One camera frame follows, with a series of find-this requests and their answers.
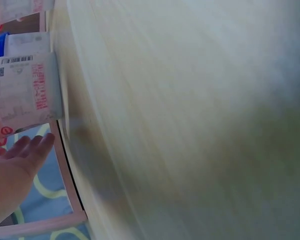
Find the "hand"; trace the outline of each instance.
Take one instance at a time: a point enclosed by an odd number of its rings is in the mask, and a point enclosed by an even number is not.
[[[51,133],[32,140],[23,136],[10,150],[0,148],[0,222],[26,198],[54,141]]]

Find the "white plastic tub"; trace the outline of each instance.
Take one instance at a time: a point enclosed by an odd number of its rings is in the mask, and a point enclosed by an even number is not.
[[[2,24],[51,10],[54,4],[55,0],[0,0],[0,30]]]
[[[0,57],[0,145],[62,116],[57,66],[52,52]]]
[[[20,34],[0,34],[0,57],[49,53],[49,32],[27,32]]]

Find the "wooden tabletop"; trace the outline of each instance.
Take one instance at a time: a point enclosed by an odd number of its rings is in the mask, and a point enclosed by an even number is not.
[[[300,240],[300,0],[56,0],[65,149],[99,240]]]

